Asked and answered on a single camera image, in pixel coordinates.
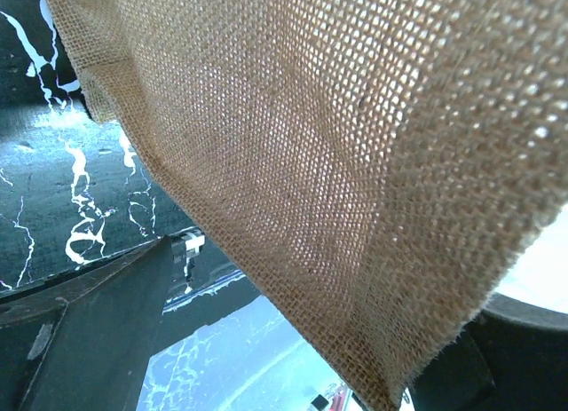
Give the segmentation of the brown canvas tote bag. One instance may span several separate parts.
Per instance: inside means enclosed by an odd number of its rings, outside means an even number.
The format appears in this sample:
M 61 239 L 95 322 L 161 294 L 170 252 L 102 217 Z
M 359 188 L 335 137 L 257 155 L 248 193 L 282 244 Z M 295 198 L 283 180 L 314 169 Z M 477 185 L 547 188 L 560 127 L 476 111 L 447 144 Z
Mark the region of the brown canvas tote bag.
M 567 0 L 46 0 L 92 117 L 373 410 L 567 202 Z

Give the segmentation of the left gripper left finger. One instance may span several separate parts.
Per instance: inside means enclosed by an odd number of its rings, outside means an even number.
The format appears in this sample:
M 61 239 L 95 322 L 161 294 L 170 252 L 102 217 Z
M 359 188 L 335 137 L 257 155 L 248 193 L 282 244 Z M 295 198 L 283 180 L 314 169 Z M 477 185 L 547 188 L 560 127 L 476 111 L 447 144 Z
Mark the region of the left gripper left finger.
M 164 237 L 1 299 L 3 410 L 133 410 L 173 274 Z

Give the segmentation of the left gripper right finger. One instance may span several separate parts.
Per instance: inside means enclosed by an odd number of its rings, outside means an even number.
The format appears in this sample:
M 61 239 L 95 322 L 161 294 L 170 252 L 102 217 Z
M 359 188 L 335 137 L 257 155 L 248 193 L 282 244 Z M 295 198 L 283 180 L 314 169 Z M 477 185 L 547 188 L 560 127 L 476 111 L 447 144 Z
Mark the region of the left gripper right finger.
M 565 410 L 567 316 L 497 294 L 409 391 L 417 410 Z

